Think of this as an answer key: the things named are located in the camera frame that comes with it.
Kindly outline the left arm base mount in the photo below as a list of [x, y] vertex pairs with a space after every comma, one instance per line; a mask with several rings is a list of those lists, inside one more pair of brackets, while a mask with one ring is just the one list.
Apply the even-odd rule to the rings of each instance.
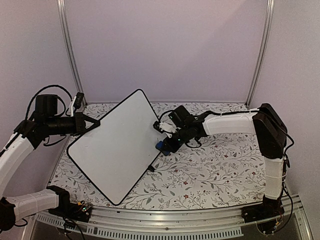
[[88, 223], [91, 217], [93, 205], [84, 201], [73, 203], [70, 201], [60, 202], [58, 207], [51, 208], [48, 212], [52, 215], [68, 218], [74, 221]]

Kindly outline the white whiteboard black frame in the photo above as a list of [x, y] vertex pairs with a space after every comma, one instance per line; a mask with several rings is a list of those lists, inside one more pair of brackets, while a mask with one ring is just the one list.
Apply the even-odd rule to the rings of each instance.
[[100, 126], [74, 140], [67, 155], [114, 206], [120, 205], [156, 160], [163, 134], [146, 94], [135, 90], [101, 117]]

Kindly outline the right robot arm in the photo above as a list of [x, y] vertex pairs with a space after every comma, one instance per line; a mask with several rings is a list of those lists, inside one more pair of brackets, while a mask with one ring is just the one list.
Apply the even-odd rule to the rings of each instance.
[[167, 135], [156, 144], [156, 149], [166, 156], [177, 152], [191, 140], [198, 143], [200, 138], [216, 134], [255, 135], [265, 161], [266, 177], [266, 201], [259, 206], [258, 213], [262, 218], [269, 218], [278, 210], [276, 201], [281, 199], [284, 191], [285, 168], [290, 167], [287, 151], [295, 142], [270, 104], [263, 103], [258, 108], [223, 113], [208, 110], [199, 115], [191, 114], [180, 105], [166, 113], [172, 124], [161, 119], [153, 123], [155, 130]]

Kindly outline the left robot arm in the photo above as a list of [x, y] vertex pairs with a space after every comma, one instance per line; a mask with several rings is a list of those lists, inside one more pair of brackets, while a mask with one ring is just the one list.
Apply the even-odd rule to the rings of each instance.
[[[87, 223], [91, 208], [88, 204], [72, 203], [70, 193], [58, 186], [21, 196], [4, 196], [4, 191], [14, 173], [39, 145], [51, 146], [45, 142], [51, 136], [83, 136], [100, 126], [101, 122], [79, 111], [84, 93], [70, 96], [67, 106], [57, 94], [44, 94], [49, 88], [58, 88], [69, 94], [63, 86], [51, 84], [40, 89], [30, 100], [24, 120], [13, 130], [9, 141], [0, 151], [0, 230], [8, 231], [16, 227], [18, 221], [42, 211], [61, 217], [67, 221]], [[58, 113], [58, 103], [63, 111]]]

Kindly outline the blue whiteboard eraser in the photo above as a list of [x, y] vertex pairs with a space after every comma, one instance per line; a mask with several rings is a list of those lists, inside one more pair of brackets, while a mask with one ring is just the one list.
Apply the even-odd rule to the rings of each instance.
[[171, 153], [170, 150], [168, 149], [168, 146], [163, 141], [159, 141], [156, 144], [155, 148], [159, 150], [164, 156], [168, 156]]

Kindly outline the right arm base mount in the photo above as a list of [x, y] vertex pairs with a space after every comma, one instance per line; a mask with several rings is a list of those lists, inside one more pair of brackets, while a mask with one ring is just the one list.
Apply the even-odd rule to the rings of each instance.
[[281, 200], [266, 200], [260, 204], [245, 206], [241, 209], [241, 217], [245, 223], [262, 221], [257, 224], [257, 229], [265, 235], [274, 234], [280, 225], [281, 217], [285, 213]]

